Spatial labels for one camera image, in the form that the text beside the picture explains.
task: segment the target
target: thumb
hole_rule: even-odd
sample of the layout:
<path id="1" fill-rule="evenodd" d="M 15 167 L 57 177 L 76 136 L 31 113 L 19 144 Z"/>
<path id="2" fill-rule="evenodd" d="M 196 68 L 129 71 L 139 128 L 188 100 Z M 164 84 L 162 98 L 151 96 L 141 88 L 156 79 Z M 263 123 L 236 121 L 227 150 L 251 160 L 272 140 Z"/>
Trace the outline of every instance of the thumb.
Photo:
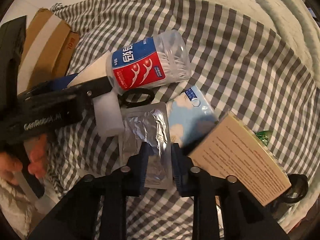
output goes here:
<path id="1" fill-rule="evenodd" d="M 0 152 L 0 171 L 21 171 L 22 163 L 6 152 Z"/>

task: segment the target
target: black and white checkered bedsheet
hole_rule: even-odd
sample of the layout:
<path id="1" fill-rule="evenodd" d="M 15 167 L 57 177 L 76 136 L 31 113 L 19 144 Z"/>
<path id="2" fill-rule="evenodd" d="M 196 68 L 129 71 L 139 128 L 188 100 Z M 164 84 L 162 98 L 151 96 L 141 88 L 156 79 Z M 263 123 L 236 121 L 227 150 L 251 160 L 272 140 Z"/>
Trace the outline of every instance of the black and white checkered bedsheet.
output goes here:
<path id="1" fill-rule="evenodd" d="M 81 35 L 68 74 L 80 72 L 107 50 L 178 30 L 189 51 L 192 77 L 155 89 L 155 102 L 197 85 L 218 116 L 231 108 L 253 131 L 273 130 L 269 149 L 285 171 L 312 179 L 320 161 L 319 89 L 273 30 L 203 0 L 88 0 L 57 4 L 52 11 Z M 57 133 L 49 174 L 61 195 L 79 179 L 77 169 L 105 174 L 118 167 L 117 138 L 101 140 L 95 127 L 94 116 L 84 112 L 82 122 Z M 180 198 L 175 190 L 146 189 L 128 200 L 130 239 L 191 239 L 192 221 L 193 200 Z"/>

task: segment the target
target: black ring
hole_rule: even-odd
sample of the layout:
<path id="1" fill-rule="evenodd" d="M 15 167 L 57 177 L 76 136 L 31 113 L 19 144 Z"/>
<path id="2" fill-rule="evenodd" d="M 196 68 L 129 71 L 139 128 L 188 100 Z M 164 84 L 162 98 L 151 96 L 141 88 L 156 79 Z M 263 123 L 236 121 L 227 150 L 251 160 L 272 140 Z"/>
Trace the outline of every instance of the black ring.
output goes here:
<path id="1" fill-rule="evenodd" d="M 135 95 L 135 94 L 144 94 L 148 95 L 148 97 L 141 101 L 141 102 L 129 102 L 127 101 L 127 98 L 129 95 Z M 145 106 L 152 102 L 153 99 L 155 99 L 155 94 L 152 90 L 146 89 L 146 88 L 134 88 L 130 89 L 123 93 L 122 96 L 119 96 L 120 101 L 123 105 L 131 108 L 131 107 L 138 107 L 138 106 Z"/>
<path id="2" fill-rule="evenodd" d="M 289 181 L 291 183 L 291 187 L 284 192 L 280 198 L 281 201 L 287 204 L 295 204 L 302 200 L 308 193 L 309 184 L 308 184 L 308 177 L 304 174 L 289 174 L 288 175 Z M 291 190 L 294 192 L 299 193 L 299 195 L 295 198 L 290 198 L 287 196 Z"/>

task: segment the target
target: cardboard box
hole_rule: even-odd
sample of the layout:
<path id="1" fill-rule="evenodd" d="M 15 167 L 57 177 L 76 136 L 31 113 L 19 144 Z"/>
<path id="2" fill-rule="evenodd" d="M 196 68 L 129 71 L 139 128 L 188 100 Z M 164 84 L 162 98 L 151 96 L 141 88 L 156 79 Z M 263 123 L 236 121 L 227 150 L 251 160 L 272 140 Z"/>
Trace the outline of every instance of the cardboard box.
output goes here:
<path id="1" fill-rule="evenodd" d="M 78 42 L 79 35 L 65 21 L 48 9 L 39 9 L 27 29 L 17 93 L 64 76 Z"/>
<path id="2" fill-rule="evenodd" d="M 291 186 L 272 153 L 232 112 L 189 157 L 211 176 L 236 176 L 263 206 Z"/>

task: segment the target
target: clear plastic container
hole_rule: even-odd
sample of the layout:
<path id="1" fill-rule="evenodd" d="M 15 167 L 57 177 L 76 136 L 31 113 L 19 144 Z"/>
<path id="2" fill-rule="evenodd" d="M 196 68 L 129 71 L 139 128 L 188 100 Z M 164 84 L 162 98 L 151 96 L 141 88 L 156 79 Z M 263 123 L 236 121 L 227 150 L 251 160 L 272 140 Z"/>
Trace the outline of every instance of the clear plastic container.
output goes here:
<path id="1" fill-rule="evenodd" d="M 176 30 L 115 51 L 107 59 L 106 70 L 119 94 L 132 88 L 153 88 L 191 77 L 189 55 Z"/>

